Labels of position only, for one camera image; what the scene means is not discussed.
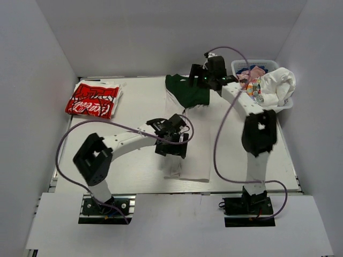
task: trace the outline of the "white table surface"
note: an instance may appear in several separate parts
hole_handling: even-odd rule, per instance
[[[129,225],[78,224],[80,193],[44,193],[27,241],[38,257],[320,257],[332,254],[312,196],[290,196],[274,227],[225,228],[222,195],[138,195]],[[271,196],[274,209],[284,196]]]
[[[118,78],[112,79],[118,84],[126,82],[123,95],[112,121],[138,127],[147,120],[162,117],[165,111],[165,78]],[[211,91],[209,119],[211,123],[211,149],[220,121],[229,107],[229,103],[217,93]],[[74,116],[72,126],[94,117]],[[241,134],[243,120],[233,110],[227,118],[218,145],[218,168],[224,177],[234,180],[245,180],[247,170],[247,154],[242,147]],[[99,136],[113,135],[123,132],[121,128],[103,123],[85,124],[73,131],[67,138],[60,164],[64,173],[86,185],[81,174],[72,162],[75,153],[91,133]],[[209,183],[185,180],[164,179],[158,169],[158,155],[154,147],[145,147],[121,156],[112,162],[107,183],[112,194],[137,193],[185,193],[185,192],[239,192],[240,184],[232,184],[221,180],[211,167]],[[278,128],[278,143],[270,155],[267,165],[266,180],[277,179],[283,182],[290,191],[299,189],[295,179],[294,167],[287,153],[285,143]],[[268,191],[279,191],[282,188],[275,183],[267,184]],[[84,190],[62,177],[58,178],[56,192],[83,192]]]

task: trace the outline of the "clothing pile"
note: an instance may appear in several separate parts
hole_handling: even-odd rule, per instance
[[[122,95],[121,85],[114,82],[82,80],[76,84],[65,112],[111,119]]]
[[[247,86],[246,93],[259,105],[263,107],[284,106],[295,90],[295,77],[293,72],[286,68],[278,68],[269,72],[264,66],[252,65],[251,78]],[[249,79],[247,68],[236,73],[242,86]]]

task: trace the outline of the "white cloth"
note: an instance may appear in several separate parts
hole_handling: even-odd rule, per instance
[[[264,99],[261,106],[284,106],[285,99],[295,90],[295,77],[292,71],[281,67],[262,76],[260,87]]]
[[[166,179],[210,181],[211,146],[210,127],[206,122],[207,109],[208,106],[197,105],[185,110],[184,115],[192,121],[194,126],[194,137],[187,145],[185,159],[175,155],[161,157],[160,170],[163,171]],[[165,118],[170,118],[173,114],[182,114],[183,111],[184,107],[172,93],[166,90]]]

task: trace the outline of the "wire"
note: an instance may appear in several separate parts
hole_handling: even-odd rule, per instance
[[[259,209],[259,212],[258,212],[258,214],[257,214],[257,216],[256,216],[255,218],[249,218],[249,220],[250,220],[250,221],[254,221],[254,220],[256,220],[259,216],[261,216],[261,214],[262,214],[262,208]]]
[[[136,129],[134,129],[134,128],[130,128],[130,127],[127,127],[127,126],[124,126],[124,125],[121,125],[121,124],[118,124],[118,123],[115,123],[115,122],[111,122],[111,121],[109,121],[109,120],[85,120],[85,121],[83,121],[83,122],[80,122],[80,123],[74,125],[73,127],[71,127],[70,129],[68,129],[67,132],[62,136],[61,140],[59,141],[58,146],[57,146],[57,149],[56,149],[56,156],[55,156],[55,166],[56,166],[56,169],[57,169],[58,173],[59,173],[64,179],[66,179],[66,180],[69,181],[70,183],[73,183],[73,184],[75,184],[75,185],[77,185],[77,186],[80,186],[80,187],[82,187],[84,190],[86,190],[86,191],[92,196],[92,198],[94,199],[94,201],[95,201],[97,204],[102,205],[102,206],[105,206],[105,207],[109,207],[109,208],[111,208],[111,209],[116,210],[120,215],[123,216],[125,222],[126,222],[127,224],[129,224],[128,219],[125,217],[125,215],[122,213],[122,211],[121,211],[119,208],[117,208],[117,207],[115,207],[115,206],[113,206],[113,205],[108,205],[108,204],[106,204],[106,203],[104,203],[104,202],[99,201],[97,198],[94,197],[92,191],[91,191],[88,187],[86,187],[85,185],[83,185],[83,184],[81,184],[81,183],[79,183],[79,182],[77,182],[77,181],[75,181],[75,180],[72,180],[72,179],[68,178],[68,177],[61,171],[61,169],[60,169],[60,167],[59,167],[59,164],[58,164],[58,156],[59,156],[59,153],[60,153],[60,151],[61,151],[63,142],[64,142],[64,140],[66,139],[66,137],[70,134],[70,132],[72,132],[72,131],[73,131],[74,129],[76,129],[77,127],[82,126],[82,125],[87,124],[87,123],[98,122],[98,123],[107,123],[107,124],[110,124],[110,125],[114,125],[114,126],[117,126],[117,127],[121,127],[121,128],[123,128],[123,129],[126,129],[126,130],[128,130],[128,131],[131,131],[131,132],[133,132],[133,133],[137,133],[137,134],[140,133],[140,134],[142,134],[142,135],[145,135],[145,136],[151,137],[151,138],[155,138],[155,139],[157,139],[157,140],[159,140],[159,141],[161,141],[161,142],[165,142],[165,143],[168,143],[168,144],[170,144],[170,145],[182,145],[182,144],[184,144],[184,143],[189,142],[189,141],[193,138],[193,136],[194,136],[194,126],[193,126],[192,122],[190,121],[190,119],[189,119],[188,117],[186,117],[185,115],[181,115],[181,114],[180,114],[179,116],[182,117],[182,118],[185,118],[185,119],[189,122],[189,124],[190,124],[190,126],[191,126],[191,128],[192,128],[192,134],[191,134],[190,138],[189,138],[188,140],[186,140],[186,141],[183,141],[183,142],[171,142],[171,141],[168,141],[168,140],[166,140],[166,139],[159,138],[159,137],[157,137],[156,135],[152,135],[152,134],[149,134],[149,133],[146,133],[146,132],[142,132],[142,131],[139,132],[138,130],[136,130]]]
[[[207,53],[213,51],[213,50],[216,50],[216,49],[219,49],[219,48],[227,48],[227,49],[230,49],[232,51],[235,51],[236,53],[238,53],[239,55],[242,56],[242,58],[245,60],[245,62],[247,63],[247,67],[248,67],[248,70],[249,70],[249,77],[248,77],[248,80],[246,81],[245,85],[244,85],[244,88],[248,85],[249,81],[250,81],[250,67],[249,67],[249,63],[248,63],[248,60],[245,58],[245,56],[239,52],[238,50],[236,50],[235,48],[232,48],[232,47],[226,47],[226,46],[222,46],[222,47],[215,47],[213,49],[211,49],[210,51],[208,51]],[[222,179],[222,180],[225,180],[227,182],[230,182],[230,183],[236,183],[236,184],[252,184],[252,183],[262,183],[263,181],[258,181],[258,180],[254,180],[254,181],[237,181],[237,180],[231,180],[231,179],[227,179],[225,177],[223,177],[219,170],[218,170],[218,167],[217,167],[217,146],[218,146],[218,141],[219,141],[219,136],[220,136],[220,132],[224,126],[224,123],[226,121],[226,118],[227,116],[229,115],[229,113],[231,112],[233,106],[235,105],[235,103],[237,102],[238,98],[240,97],[240,95],[242,94],[242,90],[240,90],[238,92],[238,94],[236,95],[236,97],[233,99],[229,109],[226,111],[221,123],[220,123],[220,126],[219,126],[219,129],[218,129],[218,132],[217,132],[217,136],[215,137],[215,142],[214,142],[214,148],[213,148],[213,165],[214,165],[214,170],[215,170],[215,173],[217,173],[217,175]],[[280,212],[282,212],[282,210],[284,209],[284,207],[286,206],[286,203],[287,203],[287,199],[288,199],[288,191],[287,191],[287,188],[286,186],[278,181],[278,180],[268,180],[268,181],[265,181],[265,183],[278,183],[280,184],[284,190],[285,190],[285,200],[284,200],[284,203],[282,204],[281,208],[273,215],[269,216],[269,217],[266,217],[266,218],[263,218],[263,219],[260,219],[260,220],[269,220],[271,218],[274,218],[275,216],[277,216]]]

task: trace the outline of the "white panel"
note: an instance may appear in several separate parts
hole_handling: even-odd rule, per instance
[[[0,256],[22,256],[76,76],[34,0],[0,7]]]
[[[275,59],[305,0],[37,0],[78,76],[190,71],[219,45]],[[239,55],[228,50],[227,66]]]
[[[343,1],[308,1],[277,62],[294,72],[294,106],[281,113],[289,151],[335,256],[343,256]]]
[[[118,84],[127,83],[123,87],[123,96],[116,109],[114,122],[138,127],[147,120],[164,117],[165,111],[165,78],[131,78],[114,79]],[[210,126],[211,156],[214,139],[219,124],[229,108],[229,103],[216,92],[211,91],[210,106],[204,122]],[[88,118],[74,117],[72,125]],[[247,153],[243,149],[241,135],[243,120],[233,110],[223,127],[218,144],[218,168],[224,177],[234,180],[245,180],[247,176]],[[85,183],[83,177],[74,165],[72,158],[88,135],[98,133],[104,137],[123,132],[121,128],[103,123],[85,124],[77,128],[67,139],[61,168],[70,178]],[[199,142],[200,147],[208,147],[207,142]],[[145,147],[127,153],[116,159],[110,166],[107,183],[112,194],[136,193],[183,193],[183,192],[240,192],[242,184],[232,184],[220,179],[214,171],[211,161],[209,183],[164,179],[159,169],[160,156],[155,154],[154,147]],[[266,179],[277,179],[285,183],[288,189],[298,190],[292,161],[287,154],[285,143],[278,129],[278,142],[270,155],[267,165]],[[282,190],[276,183],[267,184],[268,190]],[[83,188],[75,186],[59,177],[56,192],[84,192]]]
[[[77,224],[81,200],[81,194],[44,194],[27,248],[39,249],[39,257],[332,254],[311,196],[290,196],[269,228],[225,228],[220,195],[138,195],[130,225]],[[283,200],[273,196],[274,208]]]

